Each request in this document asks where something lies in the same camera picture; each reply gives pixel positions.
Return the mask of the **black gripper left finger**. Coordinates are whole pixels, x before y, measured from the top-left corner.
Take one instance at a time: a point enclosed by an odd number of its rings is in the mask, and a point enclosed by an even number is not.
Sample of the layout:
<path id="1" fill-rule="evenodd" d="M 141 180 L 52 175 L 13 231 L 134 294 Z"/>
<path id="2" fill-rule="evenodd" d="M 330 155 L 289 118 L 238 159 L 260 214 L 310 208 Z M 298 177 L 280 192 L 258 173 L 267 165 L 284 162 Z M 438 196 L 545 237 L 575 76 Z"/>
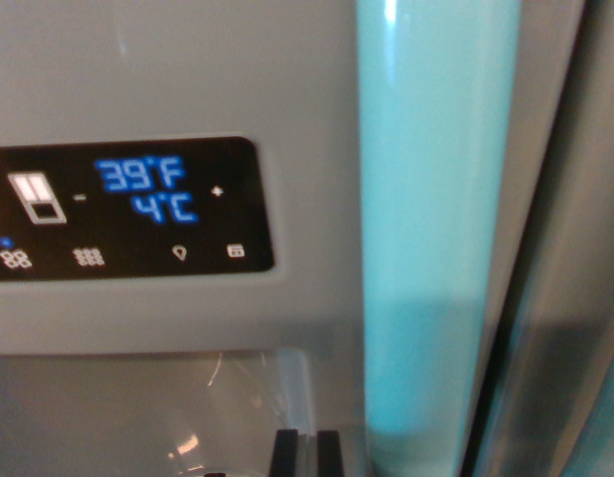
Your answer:
<path id="1" fill-rule="evenodd" d="M 278 429 L 269 465 L 269 477 L 295 477 L 298 430 Z"/>

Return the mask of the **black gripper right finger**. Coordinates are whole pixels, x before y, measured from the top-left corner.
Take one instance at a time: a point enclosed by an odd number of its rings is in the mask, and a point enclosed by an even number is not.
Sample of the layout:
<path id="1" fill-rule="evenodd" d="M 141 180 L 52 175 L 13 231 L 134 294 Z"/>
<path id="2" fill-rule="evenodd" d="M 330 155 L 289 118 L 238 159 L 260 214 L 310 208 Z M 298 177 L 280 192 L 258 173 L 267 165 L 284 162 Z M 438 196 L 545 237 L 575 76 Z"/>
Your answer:
<path id="1" fill-rule="evenodd" d="M 319 430 L 317 433 L 317 476 L 343 477 L 340 434 L 336 430 Z"/>

